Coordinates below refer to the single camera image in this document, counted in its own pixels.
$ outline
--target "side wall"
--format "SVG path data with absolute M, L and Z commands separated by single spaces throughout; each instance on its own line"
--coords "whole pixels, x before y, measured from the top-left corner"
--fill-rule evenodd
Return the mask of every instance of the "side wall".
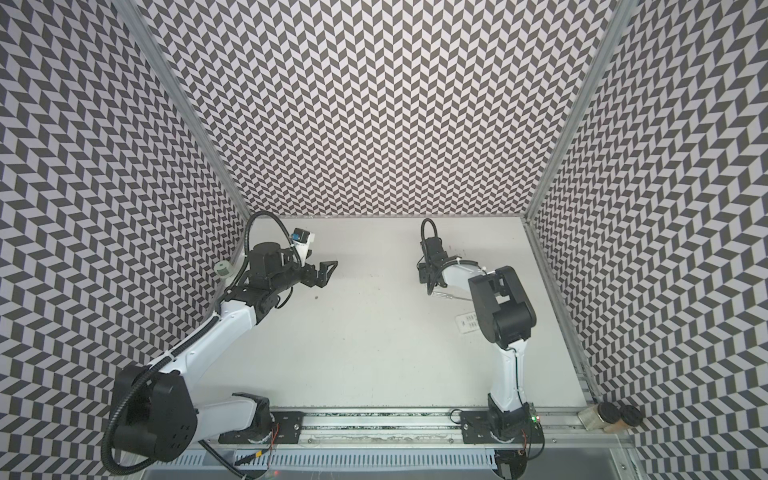
M 655 478 L 768 468 L 767 16 L 639 2 L 535 218 L 601 388 L 650 416 Z
M 139 0 L 247 203 L 523 214 L 615 0 Z
M 0 9 L 0 477 L 98 474 L 114 374 L 201 319 L 240 219 L 106 0 Z

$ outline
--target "chevron pattern wallpaper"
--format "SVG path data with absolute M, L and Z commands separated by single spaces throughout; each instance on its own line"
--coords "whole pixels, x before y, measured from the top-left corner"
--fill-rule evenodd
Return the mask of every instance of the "chevron pattern wallpaper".
M 106 0 L 3 2 L 0 63 L 0 478 L 100 478 L 114 374 L 202 317 L 240 220 Z
M 522 214 L 615 0 L 139 0 L 254 209 Z
M 768 478 L 768 2 L 639 2 L 535 219 L 652 478 Z

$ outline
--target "round container lid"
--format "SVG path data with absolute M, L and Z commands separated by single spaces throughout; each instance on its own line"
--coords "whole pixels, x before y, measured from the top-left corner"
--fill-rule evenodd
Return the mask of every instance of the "round container lid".
M 616 423 L 621 419 L 619 409 L 611 402 L 598 403 L 598 416 L 606 423 Z
M 619 413 L 621 414 L 621 419 L 624 420 L 624 423 L 630 427 L 639 426 L 645 418 L 645 415 L 643 415 L 636 406 L 632 405 L 622 405 L 619 409 Z

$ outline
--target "white tabletop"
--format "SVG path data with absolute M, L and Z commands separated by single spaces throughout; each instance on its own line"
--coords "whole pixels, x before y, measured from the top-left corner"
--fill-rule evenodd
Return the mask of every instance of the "white tabletop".
M 538 322 L 525 354 L 524 387 L 537 406 L 585 406 L 522 222 L 514 217 L 435 218 L 449 255 L 493 270 L 515 268 Z M 461 300 L 430 297 L 419 283 L 417 218 L 285 220 L 316 234 L 309 263 L 338 260 L 323 289 L 296 286 L 209 369 L 196 401 L 251 392 L 282 407 L 486 406 L 495 346 L 479 330 L 460 333 Z M 427 228 L 427 236 L 432 232 Z M 259 219 L 251 244 L 280 241 Z M 449 290 L 469 297 L 468 292 Z

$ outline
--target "metal corner post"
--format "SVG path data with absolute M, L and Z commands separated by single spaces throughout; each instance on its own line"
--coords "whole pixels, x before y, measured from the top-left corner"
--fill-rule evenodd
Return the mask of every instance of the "metal corner post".
M 154 36 L 150 32 L 134 0 L 112 0 L 112 5 L 114 5 L 123 22 L 128 26 L 128 31 L 133 35 L 141 53 L 146 57 L 154 74 L 168 93 L 168 97 L 170 97 L 170 100 L 179 111 L 179 115 L 184 120 L 184 123 L 187 124 L 192 136 L 203 151 L 204 159 L 218 177 L 224 192 L 229 195 L 234 203 L 237 213 L 242 218 L 248 218 L 250 215 L 248 205 L 240 194 L 237 185 L 232 180 L 227 168 L 224 166 L 224 162 L 221 160 L 219 152 L 216 150 L 213 141 L 211 141 L 203 123 L 198 118 L 197 113 L 195 113 L 189 97 L 181 89 L 178 78 L 170 69 L 165 54 L 154 40 Z
M 536 213 L 541 208 L 541 204 L 544 203 L 544 199 L 547 197 L 552 182 L 554 181 L 558 170 L 560 170 L 560 166 L 563 164 L 563 160 L 565 159 L 565 155 L 576 135 L 576 131 L 578 130 L 579 125 L 581 125 L 581 121 L 584 119 L 584 114 L 587 113 L 587 107 L 594 94 L 598 91 L 600 80 L 603 78 L 605 70 L 613 58 L 614 51 L 621 41 L 624 29 L 629 24 L 632 12 L 636 5 L 637 0 L 618 0 L 614 15 L 608 22 L 605 36 L 600 42 L 594 60 L 589 66 L 587 77 L 584 79 L 584 83 L 576 94 L 576 100 L 574 101 L 571 113 L 565 120 L 563 131 L 560 133 L 560 137 L 554 145 L 552 156 L 549 158 L 549 162 L 547 162 L 547 166 L 541 174 L 541 181 L 539 181 L 536 191 L 533 193 L 531 204 L 528 205 L 528 209 L 525 211 L 526 220 L 533 220 Z

